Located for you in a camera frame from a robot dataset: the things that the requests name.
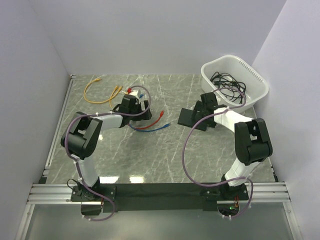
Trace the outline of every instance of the white enclosure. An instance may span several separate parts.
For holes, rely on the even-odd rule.
[[[44,170],[70,74],[200,74],[224,55],[269,84],[255,106],[271,161],[304,239],[318,239],[319,11],[317,0],[1,1],[0,239],[14,239]]]

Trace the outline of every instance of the purple cable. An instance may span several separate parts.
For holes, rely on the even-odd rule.
[[[232,216],[231,218],[235,218],[235,217],[238,217],[240,216],[241,214],[243,214],[249,207],[250,203],[251,203],[251,200],[252,200],[252,197],[253,197],[253,193],[254,193],[254,183],[252,182],[252,180],[250,178],[246,178],[244,176],[240,176],[240,177],[235,177],[235,178],[232,178],[232,179],[229,179],[229,180],[225,180],[225,181],[221,181],[221,182],[218,182],[218,183],[213,183],[213,184],[203,184],[203,183],[200,183],[200,182],[197,182],[196,180],[194,180],[188,173],[187,171],[187,168],[186,168],[186,163],[185,163],[185,151],[186,151],[186,147],[187,147],[187,143],[188,143],[188,140],[192,134],[192,132],[196,129],[196,127],[202,123],[203,121],[209,119],[209,118],[212,118],[214,116],[217,116],[217,115],[221,115],[221,114],[224,114],[226,112],[229,111],[229,109],[237,109],[237,108],[241,108],[243,107],[244,105],[246,105],[246,102],[247,102],[247,98],[246,96],[240,92],[239,90],[235,89],[235,88],[232,88],[232,87],[222,87],[222,88],[218,88],[214,91],[212,91],[213,93],[216,92],[216,91],[221,91],[223,89],[228,89],[228,90],[236,90],[244,99],[244,102],[241,104],[241,105],[238,105],[238,106],[233,106],[233,107],[230,107],[230,108],[227,108],[225,109],[224,111],[222,112],[218,112],[218,113],[213,113],[213,114],[210,114],[208,116],[205,116],[204,118],[201,118],[199,121],[196,122],[196,124],[191,128],[191,131],[189,132],[188,136],[186,137],[185,141],[184,141],[184,145],[183,145],[183,148],[182,148],[182,167],[183,167],[183,170],[184,170],[184,173],[185,175],[191,180],[191,182],[193,182],[194,184],[197,184],[201,187],[209,187],[209,188],[213,188],[213,187],[218,187],[220,185],[223,185],[223,184],[226,184],[226,183],[229,183],[229,182],[232,182],[234,180],[240,180],[240,179],[245,179],[245,180],[248,180],[250,183],[251,183],[251,194],[250,194],[250,197],[249,197],[249,200],[248,200],[248,203],[246,204],[246,206],[235,216]]]
[[[65,152],[67,154],[67,156],[69,158],[71,158],[74,162],[75,162],[75,167],[77,169],[77,172],[78,172],[78,175],[79,175],[79,178],[82,178],[82,185],[92,194],[94,195],[97,195],[105,200],[107,200],[108,202],[110,202],[112,204],[112,207],[113,207],[113,210],[112,212],[110,213],[109,216],[106,216],[104,218],[100,218],[100,219],[97,219],[97,218],[90,218],[90,217],[87,217],[85,216],[86,219],[90,220],[90,221],[93,221],[93,222],[100,222],[100,221],[104,221],[104,220],[107,220],[109,218],[112,217],[113,214],[115,214],[116,212],[116,205],[115,203],[110,199],[108,198],[107,196],[104,196],[100,193],[97,193],[95,191],[93,191],[92,189],[90,189],[90,187],[86,184],[85,180],[83,179],[83,175],[81,173],[81,170],[80,170],[80,167],[79,167],[79,163],[78,163],[78,160],[71,156],[70,152],[69,152],[69,147],[68,147],[68,140],[69,140],[69,132],[70,132],[70,129],[72,128],[72,126],[75,124],[75,122],[78,120],[78,119],[81,119],[81,118],[86,118],[86,117],[102,117],[102,116],[106,116],[106,115],[121,115],[121,116],[128,116],[128,117],[136,117],[136,116],[140,116],[142,114],[144,114],[145,112],[148,111],[148,109],[150,108],[150,105],[151,105],[151,95],[150,95],[150,92],[148,91],[148,89],[146,89],[144,86],[141,86],[141,85],[134,85],[131,87],[132,89],[133,88],[142,88],[146,91],[146,93],[148,94],[148,97],[149,97],[149,105],[146,107],[146,109],[140,113],[137,113],[137,114],[128,114],[128,113],[121,113],[121,112],[105,112],[105,113],[100,113],[100,114],[85,114],[85,115],[81,115],[81,116],[77,116],[75,119],[73,119],[68,128],[66,129],[66,134],[65,134],[65,139],[64,139],[64,148],[65,148]]]

